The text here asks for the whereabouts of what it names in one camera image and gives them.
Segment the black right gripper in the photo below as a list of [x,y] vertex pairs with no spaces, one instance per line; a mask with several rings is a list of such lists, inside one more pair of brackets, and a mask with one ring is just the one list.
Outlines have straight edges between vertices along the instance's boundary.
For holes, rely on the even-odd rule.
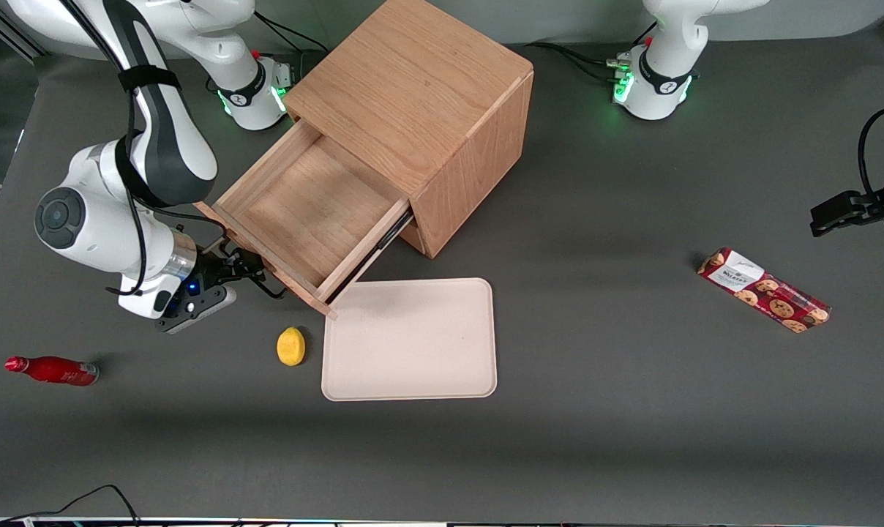
[[228,255],[227,260],[221,259],[214,253],[197,251],[195,265],[184,279],[184,293],[191,297],[200,296],[214,286],[234,283],[242,278],[250,280],[266,296],[276,296],[276,293],[265,285],[265,270],[262,257],[245,249],[235,249]]

